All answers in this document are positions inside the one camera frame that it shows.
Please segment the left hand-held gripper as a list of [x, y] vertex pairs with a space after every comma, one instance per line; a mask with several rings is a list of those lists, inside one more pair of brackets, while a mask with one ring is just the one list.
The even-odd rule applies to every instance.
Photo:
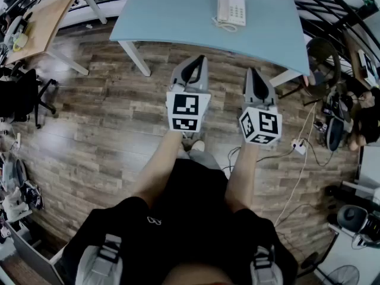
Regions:
[[172, 131], [200, 132], [211, 100], [208, 91], [208, 60], [190, 57], [177, 65], [166, 93], [167, 117]]

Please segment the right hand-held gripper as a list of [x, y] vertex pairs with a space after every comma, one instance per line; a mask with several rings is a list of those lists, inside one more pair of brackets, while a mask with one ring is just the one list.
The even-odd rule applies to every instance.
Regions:
[[246, 143], [271, 145], [282, 135], [282, 115], [278, 113], [276, 93], [267, 76], [248, 68], [245, 74], [242, 114], [239, 124]]

